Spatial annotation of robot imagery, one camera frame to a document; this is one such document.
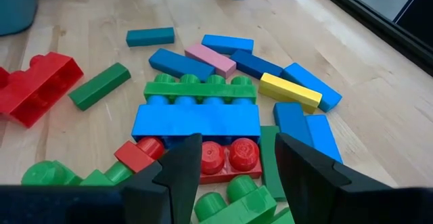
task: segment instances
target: teal bin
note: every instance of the teal bin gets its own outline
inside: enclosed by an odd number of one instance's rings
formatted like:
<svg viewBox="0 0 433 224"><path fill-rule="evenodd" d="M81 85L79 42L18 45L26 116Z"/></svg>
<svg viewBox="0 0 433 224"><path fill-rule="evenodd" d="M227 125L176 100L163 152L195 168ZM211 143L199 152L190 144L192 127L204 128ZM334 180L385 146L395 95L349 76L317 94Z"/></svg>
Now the teal bin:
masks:
<svg viewBox="0 0 433 224"><path fill-rule="evenodd" d="M37 8L37 0L0 0L0 35L20 32L29 27Z"/></svg>

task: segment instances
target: blue block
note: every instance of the blue block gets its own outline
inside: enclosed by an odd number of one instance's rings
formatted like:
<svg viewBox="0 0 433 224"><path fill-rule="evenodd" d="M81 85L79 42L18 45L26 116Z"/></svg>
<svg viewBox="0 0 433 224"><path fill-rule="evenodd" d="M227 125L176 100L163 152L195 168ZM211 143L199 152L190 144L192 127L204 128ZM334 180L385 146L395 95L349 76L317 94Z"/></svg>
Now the blue block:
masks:
<svg viewBox="0 0 433 224"><path fill-rule="evenodd" d="M152 68L177 78L184 74L194 74L202 82L205 82L210 75L215 73L215 68L208 64L162 48L149 58L149 63Z"/></svg>
<svg viewBox="0 0 433 224"><path fill-rule="evenodd" d="M298 102L279 102L273 107L275 124L282 133L313 147L309 126L306 123L304 112Z"/></svg>
<svg viewBox="0 0 433 224"><path fill-rule="evenodd" d="M239 49L252 53L254 41L252 39L225 37L221 35L204 35L202 45L218 53L231 55Z"/></svg>
<svg viewBox="0 0 433 224"><path fill-rule="evenodd" d="M337 91L334 91L331 87L327 86L324 82L296 62L285 68L281 77L285 80L321 93L322 100L320 101L319 108L324 112L329 112L332 108L337 106L338 102L342 99L342 96Z"/></svg>
<svg viewBox="0 0 433 224"><path fill-rule="evenodd" d="M236 62L236 69L260 79L264 72L280 76L283 68L242 50L237 50L230 59Z"/></svg>
<svg viewBox="0 0 433 224"><path fill-rule="evenodd" d="M311 137L313 138L314 148L339 163L343 163L326 116L306 116L306 123L309 126Z"/></svg>
<svg viewBox="0 0 433 224"><path fill-rule="evenodd" d="M246 137L258 142L260 118L257 105L179 104L140 105L132 137L161 137L165 148L181 143L193 133L201 133L203 141L229 145Z"/></svg>
<svg viewBox="0 0 433 224"><path fill-rule="evenodd" d="M130 30L127 33L127 44L129 47L170 44L174 42L175 30L173 27Z"/></svg>

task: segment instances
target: green brick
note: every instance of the green brick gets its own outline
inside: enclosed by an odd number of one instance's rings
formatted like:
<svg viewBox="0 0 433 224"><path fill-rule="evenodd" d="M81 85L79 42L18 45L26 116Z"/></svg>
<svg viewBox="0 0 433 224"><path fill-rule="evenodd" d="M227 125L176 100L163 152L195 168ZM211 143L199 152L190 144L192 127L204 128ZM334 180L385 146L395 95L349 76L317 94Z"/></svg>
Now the green brick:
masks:
<svg viewBox="0 0 433 224"><path fill-rule="evenodd" d="M162 76L157 76L155 82L146 84L144 89L146 99L152 95L164 95L169 98L170 103L173 103L176 97L188 95L194 96L199 104L206 97L222 97L227 104L236 98L249 98L253 103L256 103L256 87L252 85L249 78L244 76L234 78L230 85L225 84L224 78L219 75L212 75L206 83L176 83L174 78L167 74L164 74L163 81L161 78Z"/></svg>
<svg viewBox="0 0 433 224"><path fill-rule="evenodd" d="M279 180L277 159L275 157L275 135L279 133L278 126L262 126L260 138L260 157L263 169L263 184L268 188L276 201L286 201L283 186Z"/></svg>
<svg viewBox="0 0 433 224"><path fill-rule="evenodd" d="M130 77L131 74L127 68L120 63L115 63L75 89L69 94L69 97L80 110L86 110Z"/></svg>
<svg viewBox="0 0 433 224"><path fill-rule="evenodd" d="M200 224L263 224L273 218L277 208L266 187L257 187L247 175L230 181L227 196L229 206L219 193L208 193L197 201L194 211Z"/></svg>
<svg viewBox="0 0 433 224"><path fill-rule="evenodd" d="M128 177L132 176L134 172L121 162L114 163L106 172L105 176L111 180L114 184L118 184L124 181Z"/></svg>
<svg viewBox="0 0 433 224"><path fill-rule="evenodd" d="M81 183L81 186L113 186L114 183L110 181L100 170L94 170L86 179Z"/></svg>
<svg viewBox="0 0 433 224"><path fill-rule="evenodd" d="M267 224L295 224L289 208L284 208L276 214Z"/></svg>
<svg viewBox="0 0 433 224"><path fill-rule="evenodd" d="M127 33L129 47L170 44L175 42L175 30L170 28L151 28L130 30Z"/></svg>
<svg viewBox="0 0 433 224"><path fill-rule="evenodd" d="M32 165L22 176L22 185L78 185L82 179L57 160Z"/></svg>

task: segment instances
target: dark blue block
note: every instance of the dark blue block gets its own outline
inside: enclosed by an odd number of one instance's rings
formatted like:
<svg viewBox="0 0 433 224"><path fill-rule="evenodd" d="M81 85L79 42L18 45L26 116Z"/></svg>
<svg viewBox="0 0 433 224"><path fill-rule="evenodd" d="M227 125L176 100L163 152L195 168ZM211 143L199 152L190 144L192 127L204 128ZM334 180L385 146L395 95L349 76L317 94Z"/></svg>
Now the dark blue block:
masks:
<svg viewBox="0 0 433 224"><path fill-rule="evenodd" d="M229 145L240 137L258 142L260 118L257 105L140 105L132 137L161 137L166 148L182 142L192 133L203 141Z"/></svg>
<svg viewBox="0 0 433 224"><path fill-rule="evenodd" d="M254 41L252 39L225 37L221 35L204 35L202 45L218 53L231 55L239 49L252 53Z"/></svg>
<svg viewBox="0 0 433 224"><path fill-rule="evenodd" d="M342 96L337 91L327 86L324 82L296 62L285 68L281 73L281 77L285 80L321 93L322 100L320 101L319 108L324 112L329 112L332 108L337 106L338 102L342 99Z"/></svg>
<svg viewBox="0 0 433 224"><path fill-rule="evenodd" d="M264 72L280 76L283 68L242 50L237 50L230 59L236 62L236 69L260 79Z"/></svg>
<svg viewBox="0 0 433 224"><path fill-rule="evenodd" d="M194 74L202 82L205 82L210 75L215 73L215 68L208 64L167 51L166 49L156 51L149 58L149 63L152 68L177 78L182 77L184 74Z"/></svg>
<svg viewBox="0 0 433 224"><path fill-rule="evenodd" d="M127 44L129 47L171 44L174 42L175 30L173 27L130 30L127 33Z"/></svg>
<svg viewBox="0 0 433 224"><path fill-rule="evenodd" d="M275 124L282 133L313 147L309 126L306 123L304 112L298 102L279 102L273 107Z"/></svg>
<svg viewBox="0 0 433 224"><path fill-rule="evenodd" d="M339 163L343 163L326 116L311 115L305 118L310 129L311 137L313 138L314 148Z"/></svg>

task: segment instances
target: red block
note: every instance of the red block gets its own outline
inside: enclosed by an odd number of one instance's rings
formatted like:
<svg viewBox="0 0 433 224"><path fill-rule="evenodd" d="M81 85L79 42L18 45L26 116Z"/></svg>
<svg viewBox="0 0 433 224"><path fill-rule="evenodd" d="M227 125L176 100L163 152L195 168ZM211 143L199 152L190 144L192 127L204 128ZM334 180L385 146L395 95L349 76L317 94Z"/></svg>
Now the red block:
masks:
<svg viewBox="0 0 433 224"><path fill-rule="evenodd" d="M238 175L256 179L262 175L259 149L251 139L236 139L229 146L203 142L200 184L224 183Z"/></svg>
<svg viewBox="0 0 433 224"><path fill-rule="evenodd" d="M137 145L127 141L114 156L127 165L134 173L143 170L164 153L164 145L155 137L144 137Z"/></svg>
<svg viewBox="0 0 433 224"><path fill-rule="evenodd" d="M0 69L0 114L31 127L82 76L73 58L54 52L33 57L26 71Z"/></svg>

